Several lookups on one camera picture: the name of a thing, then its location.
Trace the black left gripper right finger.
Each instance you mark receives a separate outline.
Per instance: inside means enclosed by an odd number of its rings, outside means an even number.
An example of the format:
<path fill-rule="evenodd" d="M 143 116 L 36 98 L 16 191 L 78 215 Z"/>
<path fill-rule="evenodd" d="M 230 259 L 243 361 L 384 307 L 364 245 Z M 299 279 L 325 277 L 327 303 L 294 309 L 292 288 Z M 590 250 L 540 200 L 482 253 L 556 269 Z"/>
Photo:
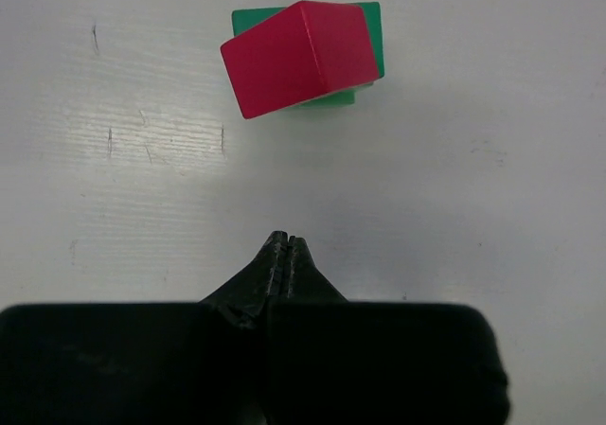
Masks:
<path fill-rule="evenodd" d="M 354 302 L 291 238 L 266 314 L 271 424 L 503 424 L 508 375 L 476 309 Z"/>

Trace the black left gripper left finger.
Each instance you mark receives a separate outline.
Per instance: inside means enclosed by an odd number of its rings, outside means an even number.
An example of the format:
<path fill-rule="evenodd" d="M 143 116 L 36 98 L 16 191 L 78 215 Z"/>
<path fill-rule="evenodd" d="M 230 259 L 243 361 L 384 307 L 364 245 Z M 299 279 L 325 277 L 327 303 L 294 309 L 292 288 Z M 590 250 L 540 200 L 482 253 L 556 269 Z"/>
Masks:
<path fill-rule="evenodd" d="M 30 303 L 1 314 L 5 424 L 260 424 L 260 327 L 288 235 L 194 302 Z"/>

